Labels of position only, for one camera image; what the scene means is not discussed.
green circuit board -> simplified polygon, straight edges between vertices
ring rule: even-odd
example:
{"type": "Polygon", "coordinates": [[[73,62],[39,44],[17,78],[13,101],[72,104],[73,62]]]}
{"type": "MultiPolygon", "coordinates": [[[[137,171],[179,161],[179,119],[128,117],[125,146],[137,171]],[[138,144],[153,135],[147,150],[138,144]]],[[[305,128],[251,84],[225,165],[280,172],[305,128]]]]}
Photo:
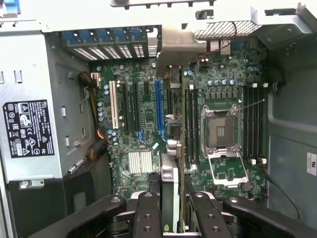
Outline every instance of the green circuit board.
{"type": "MultiPolygon", "coordinates": [[[[160,172],[159,153],[165,152],[168,136],[165,127],[165,133],[157,127],[156,83],[159,80],[164,118],[165,115],[179,113],[181,119],[193,119],[193,123],[189,123],[191,137],[187,138],[190,142],[186,144],[188,161],[192,163],[188,164],[186,173],[191,175],[195,190],[212,191],[219,199],[234,194],[248,196],[241,187],[228,188],[213,184],[209,161],[204,157],[200,147],[201,113],[205,105],[211,110],[221,111],[229,110],[233,104],[242,108],[261,100],[265,96],[265,92],[260,93],[259,89],[262,82],[265,82],[261,61],[265,58],[265,48],[251,49],[249,42],[239,42],[235,47],[231,47],[230,55],[212,54],[203,60],[188,64],[183,69],[182,76],[189,84],[194,83],[195,90],[193,93],[187,91],[189,101],[185,113],[179,109],[182,103],[181,90],[175,89],[171,94],[171,90],[163,88],[162,79],[156,77],[155,59],[91,63],[92,72],[99,73],[101,77],[96,98],[99,126],[110,141],[108,153],[111,159],[113,192],[129,199],[133,192],[148,189],[148,174],[160,172]],[[252,83],[257,83],[258,87],[252,88],[252,83]],[[116,90],[117,128],[113,128],[112,123],[113,102],[110,85],[116,90]],[[146,163],[142,170],[135,167],[134,163],[137,160],[146,163]]],[[[240,143],[243,147],[241,154],[249,181],[253,184],[251,192],[255,197],[262,196],[261,186],[265,180],[258,168],[248,163],[248,158],[266,155],[266,102],[262,105],[262,115],[257,115],[257,118],[251,114],[257,114],[255,111],[260,113],[260,106],[253,108],[253,111],[249,108],[239,111],[240,117],[234,121],[233,129],[234,142],[240,143]],[[250,125],[250,122],[255,120],[259,121],[257,129],[262,133],[257,133],[259,142],[257,147],[252,149],[252,153],[249,153],[251,149],[246,144],[256,138],[256,133],[250,131],[255,129],[252,127],[254,124],[250,125]],[[254,134],[252,138],[247,131],[254,134]]],[[[222,158],[214,161],[214,164],[214,173],[218,178],[232,180],[244,175],[239,158],[222,158]]]]}

regulatory label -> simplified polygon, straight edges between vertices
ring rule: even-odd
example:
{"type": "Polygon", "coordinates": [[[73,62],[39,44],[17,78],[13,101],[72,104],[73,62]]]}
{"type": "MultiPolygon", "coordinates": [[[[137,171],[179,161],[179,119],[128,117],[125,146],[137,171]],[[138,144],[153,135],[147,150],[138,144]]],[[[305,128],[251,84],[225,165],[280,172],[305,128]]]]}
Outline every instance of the regulatory label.
{"type": "Polygon", "coordinates": [[[307,153],[307,172],[311,175],[317,175],[316,170],[317,155],[307,153]]]}
{"type": "Polygon", "coordinates": [[[47,100],[9,102],[3,114],[12,158],[54,155],[47,100]]]}

black cable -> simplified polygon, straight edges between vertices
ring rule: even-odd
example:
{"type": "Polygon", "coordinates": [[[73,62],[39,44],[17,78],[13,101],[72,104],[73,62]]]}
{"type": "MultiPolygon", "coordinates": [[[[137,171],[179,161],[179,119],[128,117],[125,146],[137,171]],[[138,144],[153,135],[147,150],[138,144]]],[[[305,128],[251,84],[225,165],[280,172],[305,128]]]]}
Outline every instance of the black cable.
{"type": "Polygon", "coordinates": [[[296,212],[297,212],[298,220],[303,222],[304,221],[304,217],[303,217],[303,214],[301,212],[301,209],[300,209],[299,205],[295,202],[295,200],[284,189],[282,189],[282,187],[277,182],[274,181],[274,179],[268,174],[268,172],[265,169],[264,165],[260,165],[260,168],[261,168],[265,178],[270,183],[272,183],[275,187],[277,187],[288,198],[288,200],[293,204],[293,206],[295,207],[296,212]]]}

capacitor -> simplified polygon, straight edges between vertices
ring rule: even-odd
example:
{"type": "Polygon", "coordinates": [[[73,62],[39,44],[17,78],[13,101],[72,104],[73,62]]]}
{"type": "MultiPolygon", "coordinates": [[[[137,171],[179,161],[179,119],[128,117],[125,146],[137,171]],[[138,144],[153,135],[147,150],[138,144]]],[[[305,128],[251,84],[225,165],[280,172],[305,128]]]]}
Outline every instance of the capacitor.
{"type": "Polygon", "coordinates": [[[231,80],[230,80],[230,85],[235,85],[235,84],[236,84],[236,80],[231,79],[231,80]]]}

screw hole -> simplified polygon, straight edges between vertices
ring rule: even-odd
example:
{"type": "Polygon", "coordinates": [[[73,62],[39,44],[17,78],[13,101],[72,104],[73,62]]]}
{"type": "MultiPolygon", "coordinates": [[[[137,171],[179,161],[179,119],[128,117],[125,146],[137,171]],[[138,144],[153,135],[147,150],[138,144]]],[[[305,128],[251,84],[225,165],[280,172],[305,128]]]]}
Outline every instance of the screw hole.
{"type": "Polygon", "coordinates": [[[145,232],[149,232],[151,230],[151,227],[144,227],[145,232]]]}
{"type": "Polygon", "coordinates": [[[219,227],[213,227],[212,230],[213,230],[214,232],[220,232],[220,228],[219,228],[219,227]]]}

